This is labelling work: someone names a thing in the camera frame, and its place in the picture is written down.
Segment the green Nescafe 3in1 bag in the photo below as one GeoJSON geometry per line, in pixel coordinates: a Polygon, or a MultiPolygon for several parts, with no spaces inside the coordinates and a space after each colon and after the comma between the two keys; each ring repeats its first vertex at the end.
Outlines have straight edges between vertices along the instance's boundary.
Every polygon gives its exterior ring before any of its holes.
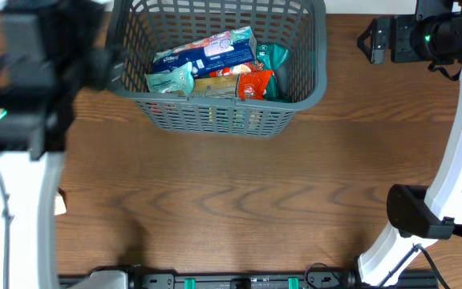
{"type": "Polygon", "coordinates": [[[287,102],[275,71],[280,69],[289,57],[290,52],[283,46],[273,43],[261,44],[257,48],[254,61],[212,71],[209,77],[252,73],[251,76],[244,76],[243,80],[239,81],[239,99],[287,102]]]}

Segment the orange spaghetti packet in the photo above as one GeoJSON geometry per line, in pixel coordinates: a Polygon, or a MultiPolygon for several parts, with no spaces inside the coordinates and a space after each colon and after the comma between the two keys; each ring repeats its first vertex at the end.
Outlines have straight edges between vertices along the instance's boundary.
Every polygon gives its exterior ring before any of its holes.
{"type": "Polygon", "coordinates": [[[274,72],[257,71],[194,80],[193,97],[237,100],[264,100],[266,88],[274,72]]]}

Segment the Kleenex tissue multipack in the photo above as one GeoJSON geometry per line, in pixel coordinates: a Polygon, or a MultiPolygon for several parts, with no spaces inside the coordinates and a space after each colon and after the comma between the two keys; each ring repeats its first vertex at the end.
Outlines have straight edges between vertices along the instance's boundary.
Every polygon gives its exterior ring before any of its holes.
{"type": "Polygon", "coordinates": [[[244,26],[157,52],[153,57],[152,72],[170,72],[191,63],[192,75],[203,76],[226,67],[253,62],[256,47],[253,30],[250,26],[244,26]]]}

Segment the grey plastic basket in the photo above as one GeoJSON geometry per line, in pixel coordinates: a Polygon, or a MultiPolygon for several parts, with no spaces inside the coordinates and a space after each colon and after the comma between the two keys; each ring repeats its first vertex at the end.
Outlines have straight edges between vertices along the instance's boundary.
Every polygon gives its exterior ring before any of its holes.
{"type": "Polygon", "coordinates": [[[327,86],[323,0],[115,0],[106,45],[127,52],[111,92],[134,101],[154,125],[170,131],[271,137],[296,112],[316,105],[327,86]],[[244,26],[259,43],[290,51],[278,72],[285,102],[149,92],[145,76],[155,53],[244,26]]]}

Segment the teal white small sachet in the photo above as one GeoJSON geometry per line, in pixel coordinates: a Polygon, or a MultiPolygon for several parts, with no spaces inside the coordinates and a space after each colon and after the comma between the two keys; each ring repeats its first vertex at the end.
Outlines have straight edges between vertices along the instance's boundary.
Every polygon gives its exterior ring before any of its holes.
{"type": "Polygon", "coordinates": [[[189,95],[194,89],[193,64],[187,62],[170,72],[146,74],[145,79],[151,93],[181,92],[189,95]]]}

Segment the beige coffee bag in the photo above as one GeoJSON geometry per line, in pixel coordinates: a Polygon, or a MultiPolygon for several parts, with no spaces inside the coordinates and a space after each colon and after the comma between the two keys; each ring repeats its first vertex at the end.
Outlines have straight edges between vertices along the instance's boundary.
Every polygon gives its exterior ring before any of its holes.
{"type": "Polygon", "coordinates": [[[65,192],[58,188],[55,195],[55,215],[65,214],[67,212],[67,202],[65,192]]]}

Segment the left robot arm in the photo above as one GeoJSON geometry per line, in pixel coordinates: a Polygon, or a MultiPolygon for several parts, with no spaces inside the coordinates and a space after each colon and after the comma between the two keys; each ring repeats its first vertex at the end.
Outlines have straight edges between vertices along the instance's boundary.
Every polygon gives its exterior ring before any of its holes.
{"type": "Polygon", "coordinates": [[[8,1],[0,14],[0,288],[56,288],[55,197],[79,91],[103,90],[120,53],[95,40],[94,1],[8,1]]]}

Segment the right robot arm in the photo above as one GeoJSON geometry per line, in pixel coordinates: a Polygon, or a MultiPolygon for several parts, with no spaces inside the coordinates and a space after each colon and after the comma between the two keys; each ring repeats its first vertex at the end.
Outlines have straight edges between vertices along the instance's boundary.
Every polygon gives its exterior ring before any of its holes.
{"type": "Polygon", "coordinates": [[[459,83],[455,119],[443,160],[430,186],[394,185],[387,195],[388,223],[345,276],[344,287],[389,287],[419,254],[439,240],[462,237],[462,1],[419,1],[414,14],[375,18],[358,37],[370,63],[428,62],[432,72],[454,63],[459,83]]]}

